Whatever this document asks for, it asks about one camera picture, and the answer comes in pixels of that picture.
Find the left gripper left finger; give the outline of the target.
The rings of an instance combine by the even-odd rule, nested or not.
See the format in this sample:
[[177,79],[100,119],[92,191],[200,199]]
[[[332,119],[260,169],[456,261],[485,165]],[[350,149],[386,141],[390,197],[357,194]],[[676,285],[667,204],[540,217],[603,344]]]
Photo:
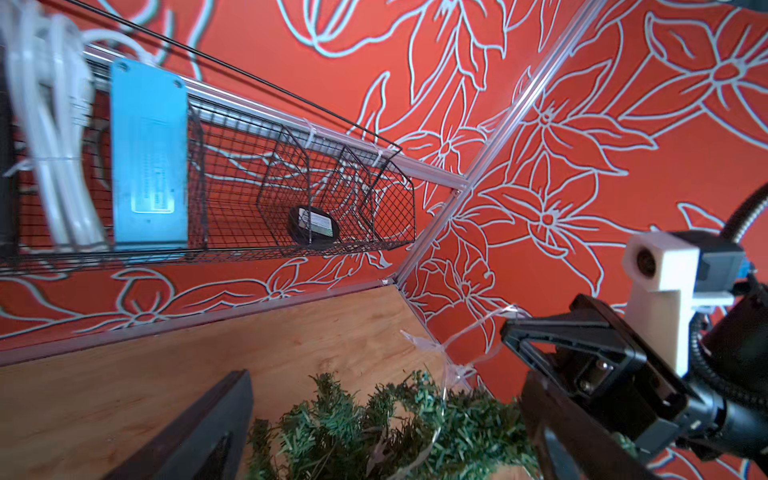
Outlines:
[[228,373],[106,479],[234,479],[250,428],[251,377]]

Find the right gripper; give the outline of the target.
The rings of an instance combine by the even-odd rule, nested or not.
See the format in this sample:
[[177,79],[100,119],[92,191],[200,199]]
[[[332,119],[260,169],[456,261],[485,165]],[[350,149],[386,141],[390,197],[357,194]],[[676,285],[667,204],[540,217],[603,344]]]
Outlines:
[[508,313],[501,339],[608,432],[649,461],[705,430],[705,401],[604,302],[577,295],[548,317]]

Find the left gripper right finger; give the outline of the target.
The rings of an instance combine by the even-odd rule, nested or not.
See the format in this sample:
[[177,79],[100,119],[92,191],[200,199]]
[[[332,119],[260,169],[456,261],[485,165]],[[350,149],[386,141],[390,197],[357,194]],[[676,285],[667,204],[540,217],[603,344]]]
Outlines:
[[519,398],[545,479],[654,479],[550,379],[530,371]]

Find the small green christmas tree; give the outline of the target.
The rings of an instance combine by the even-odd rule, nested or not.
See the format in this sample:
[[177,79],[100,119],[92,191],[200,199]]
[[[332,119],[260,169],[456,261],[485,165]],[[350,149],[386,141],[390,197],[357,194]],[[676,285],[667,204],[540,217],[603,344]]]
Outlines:
[[505,467],[538,477],[519,406],[439,387],[426,371],[376,385],[366,402],[331,373],[315,396],[248,438],[248,479],[489,479]]

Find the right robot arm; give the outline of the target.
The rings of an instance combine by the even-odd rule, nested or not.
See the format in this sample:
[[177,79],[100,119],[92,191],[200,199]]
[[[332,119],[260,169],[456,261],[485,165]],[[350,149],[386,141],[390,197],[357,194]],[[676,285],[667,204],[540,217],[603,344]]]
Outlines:
[[566,313],[505,321],[545,478],[648,479],[671,445],[766,467],[767,286],[741,245],[766,206],[760,187],[719,233],[633,236],[622,312],[578,295]]

